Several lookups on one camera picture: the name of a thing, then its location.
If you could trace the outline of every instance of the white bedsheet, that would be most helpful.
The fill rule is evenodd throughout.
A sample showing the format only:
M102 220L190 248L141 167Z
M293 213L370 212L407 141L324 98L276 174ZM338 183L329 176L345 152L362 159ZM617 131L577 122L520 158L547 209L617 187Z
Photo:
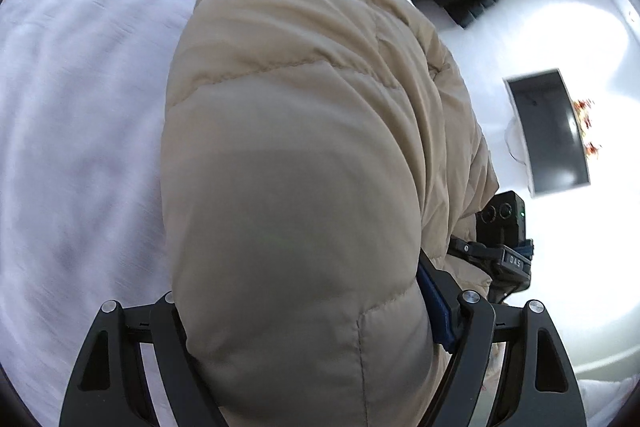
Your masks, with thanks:
M194 1L0 5L0 361L44 427L100 304L170 288L159 138Z
M640 375L620 382L578 380L580 395L587 416L587 427L607 427L625 404Z

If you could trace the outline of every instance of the metal screw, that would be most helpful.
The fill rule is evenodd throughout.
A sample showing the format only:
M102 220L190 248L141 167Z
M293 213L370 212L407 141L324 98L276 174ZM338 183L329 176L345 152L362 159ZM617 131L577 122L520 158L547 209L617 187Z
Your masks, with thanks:
M542 313L545 310L545 305L540 301L530 301L529 309L534 313Z
M462 298L465 299L465 301L468 302L469 304L476 304L476 302L480 300L480 296L478 295L478 292L474 292L473 290L466 290L462 294Z
M114 309L117 308L117 303L116 301L107 301L105 302L100 309L104 312L104 313L111 313L112 311L114 311Z

